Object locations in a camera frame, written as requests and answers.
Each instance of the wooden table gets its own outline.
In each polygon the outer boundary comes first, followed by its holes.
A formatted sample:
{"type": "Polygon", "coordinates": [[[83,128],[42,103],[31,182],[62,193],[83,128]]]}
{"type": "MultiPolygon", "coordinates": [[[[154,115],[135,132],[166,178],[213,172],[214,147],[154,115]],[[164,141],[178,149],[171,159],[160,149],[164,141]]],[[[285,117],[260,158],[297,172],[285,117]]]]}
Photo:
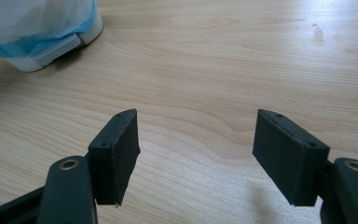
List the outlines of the wooden table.
{"type": "Polygon", "coordinates": [[[320,223],[252,155],[258,108],[358,159],[358,1],[98,1],[102,34],[34,73],[0,59],[0,204],[138,110],[142,150],[101,223],[320,223]]]}

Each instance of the screw hole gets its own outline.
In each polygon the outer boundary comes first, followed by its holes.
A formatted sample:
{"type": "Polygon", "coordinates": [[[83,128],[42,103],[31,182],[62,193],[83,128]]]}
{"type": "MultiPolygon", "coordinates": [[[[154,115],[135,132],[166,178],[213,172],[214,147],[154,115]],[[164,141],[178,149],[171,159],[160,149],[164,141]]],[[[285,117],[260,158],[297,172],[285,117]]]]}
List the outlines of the screw hole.
{"type": "Polygon", "coordinates": [[[345,161],[345,165],[358,172],[358,161],[345,161]]]}
{"type": "Polygon", "coordinates": [[[98,143],[98,147],[106,147],[107,146],[107,142],[99,142],[98,143]]]}
{"type": "Polygon", "coordinates": [[[316,147],[316,144],[315,144],[315,143],[308,143],[308,146],[310,146],[310,147],[316,147]]]}
{"type": "Polygon", "coordinates": [[[68,160],[68,161],[63,161],[60,164],[60,170],[71,170],[75,167],[77,167],[79,164],[78,160],[68,160]]]}

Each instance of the metal ring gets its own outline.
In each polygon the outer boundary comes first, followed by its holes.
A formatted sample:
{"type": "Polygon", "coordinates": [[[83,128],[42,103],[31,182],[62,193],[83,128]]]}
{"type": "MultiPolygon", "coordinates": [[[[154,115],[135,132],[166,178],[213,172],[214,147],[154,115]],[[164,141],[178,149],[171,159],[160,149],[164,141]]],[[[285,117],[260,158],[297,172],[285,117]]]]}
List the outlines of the metal ring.
{"type": "Polygon", "coordinates": [[[60,164],[60,170],[71,170],[75,167],[77,167],[79,164],[78,160],[67,160],[67,161],[63,161],[60,164]]]}
{"type": "Polygon", "coordinates": [[[345,161],[345,165],[358,172],[358,161],[345,161]]]}

